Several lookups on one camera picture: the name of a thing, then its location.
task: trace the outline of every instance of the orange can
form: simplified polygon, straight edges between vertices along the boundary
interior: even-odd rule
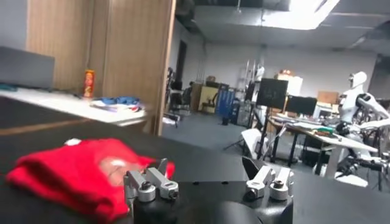
[[[94,70],[85,71],[85,81],[84,81],[84,97],[92,98],[93,97],[93,85],[95,79]]]

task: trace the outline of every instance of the clutter on desk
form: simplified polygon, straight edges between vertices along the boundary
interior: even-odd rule
[[[144,109],[144,105],[137,97],[101,97],[91,101],[91,107],[111,112],[133,111],[139,112]]]
[[[21,157],[6,179],[99,222],[111,223],[127,213],[125,173],[142,171],[153,162],[117,139],[83,140]],[[168,163],[168,178],[173,173],[174,164]]]
[[[294,126],[294,127],[299,127],[299,128],[302,128],[302,129],[307,129],[307,130],[316,130],[318,128],[323,128],[324,127],[324,126],[319,125],[319,124],[307,123],[305,120],[301,120],[301,121],[298,121],[296,123],[290,123],[289,125],[290,126]]]
[[[333,135],[334,129],[331,127],[321,127],[316,129],[316,135],[319,136],[331,136]]]
[[[331,104],[329,103],[322,103],[317,102],[316,108],[313,113],[313,117],[320,118],[320,117],[329,117],[332,115],[333,108]]]

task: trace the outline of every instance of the wooden cabinet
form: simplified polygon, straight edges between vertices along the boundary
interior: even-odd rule
[[[175,0],[28,0],[27,50],[55,58],[56,88],[81,93],[84,70],[94,96],[136,96],[161,115]]]

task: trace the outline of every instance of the monitor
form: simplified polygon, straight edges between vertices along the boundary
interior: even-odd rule
[[[288,81],[261,79],[256,105],[284,109]]]
[[[286,111],[312,116],[316,105],[317,98],[288,96]]]
[[[0,46],[0,83],[52,88],[54,58]]]

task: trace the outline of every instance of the screw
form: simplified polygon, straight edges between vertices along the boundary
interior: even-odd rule
[[[149,181],[145,181],[141,184],[141,190],[146,191],[152,186],[152,183]]]
[[[280,180],[277,180],[277,181],[274,182],[274,188],[276,188],[276,189],[282,188],[283,185],[284,185],[283,182],[280,181]]]
[[[249,199],[249,200],[254,200],[254,199],[256,199],[255,190],[251,189],[250,191],[248,191],[248,192],[246,193],[246,197],[247,197],[247,199]]]
[[[170,199],[175,200],[177,198],[177,191],[169,191],[168,196]]]

